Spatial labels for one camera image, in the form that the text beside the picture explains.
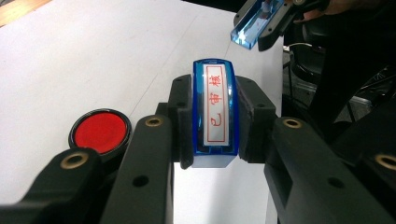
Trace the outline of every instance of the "white table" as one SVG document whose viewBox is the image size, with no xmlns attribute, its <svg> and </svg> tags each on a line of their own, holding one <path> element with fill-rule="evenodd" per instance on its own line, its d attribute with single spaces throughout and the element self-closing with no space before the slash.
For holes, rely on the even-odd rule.
<svg viewBox="0 0 396 224">
<path fill-rule="evenodd" d="M 192 62 L 221 58 L 281 101 L 282 40 L 259 53 L 231 43 L 231 12 L 178 0 L 53 0 L 0 29 L 0 203 L 15 203 L 86 112 L 112 108 L 133 126 L 166 102 Z M 175 223 L 264 223 L 263 165 L 176 164 Z"/>
</svg>

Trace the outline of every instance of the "red ink pad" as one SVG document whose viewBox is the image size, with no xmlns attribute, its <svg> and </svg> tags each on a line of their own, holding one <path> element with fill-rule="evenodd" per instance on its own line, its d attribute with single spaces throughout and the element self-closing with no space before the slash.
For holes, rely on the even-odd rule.
<svg viewBox="0 0 396 224">
<path fill-rule="evenodd" d="M 101 155 L 105 170 L 118 169 L 128 147 L 131 121 L 121 112 L 98 109 L 82 116 L 69 134 L 69 146 L 89 147 Z"/>
</svg>

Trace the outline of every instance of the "hand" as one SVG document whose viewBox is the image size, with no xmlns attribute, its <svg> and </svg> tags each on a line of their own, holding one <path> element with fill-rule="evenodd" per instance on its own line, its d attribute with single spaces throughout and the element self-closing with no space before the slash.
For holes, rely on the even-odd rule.
<svg viewBox="0 0 396 224">
<path fill-rule="evenodd" d="M 323 15 L 339 14 L 348 10 L 373 9 L 378 7 L 384 0 L 330 0 L 328 7 L 324 11 L 317 9 L 304 13 L 301 21 L 310 21 Z"/>
</svg>

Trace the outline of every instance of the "brass hole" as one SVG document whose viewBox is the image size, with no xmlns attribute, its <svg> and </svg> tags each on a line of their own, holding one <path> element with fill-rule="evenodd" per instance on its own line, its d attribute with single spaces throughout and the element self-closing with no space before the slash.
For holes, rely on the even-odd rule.
<svg viewBox="0 0 396 224">
<path fill-rule="evenodd" d="M 88 160 L 88 154 L 85 152 L 75 152 L 66 156 L 61 161 L 61 167 L 65 170 L 77 168 Z"/>
<path fill-rule="evenodd" d="M 293 129 L 299 129 L 301 127 L 303 127 L 303 124 L 295 119 L 285 119 L 283 120 L 283 124 L 288 126 L 289 128 L 293 128 Z"/>
<path fill-rule="evenodd" d="M 160 118 L 150 118 L 146 119 L 146 125 L 149 127 L 157 127 L 163 124 L 163 120 Z"/>
<path fill-rule="evenodd" d="M 394 156 L 376 155 L 375 161 L 383 167 L 396 171 L 396 157 Z"/>
</svg>

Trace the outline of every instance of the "red circular object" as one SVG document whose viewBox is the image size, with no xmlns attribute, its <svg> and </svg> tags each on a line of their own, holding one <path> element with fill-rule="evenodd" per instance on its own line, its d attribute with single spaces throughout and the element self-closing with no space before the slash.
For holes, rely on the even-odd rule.
<svg viewBox="0 0 396 224">
<path fill-rule="evenodd" d="M 127 127 L 119 116 L 112 113 L 94 114 L 77 127 L 75 141 L 78 147 L 90 147 L 100 154 L 116 148 L 125 138 Z"/>
</svg>

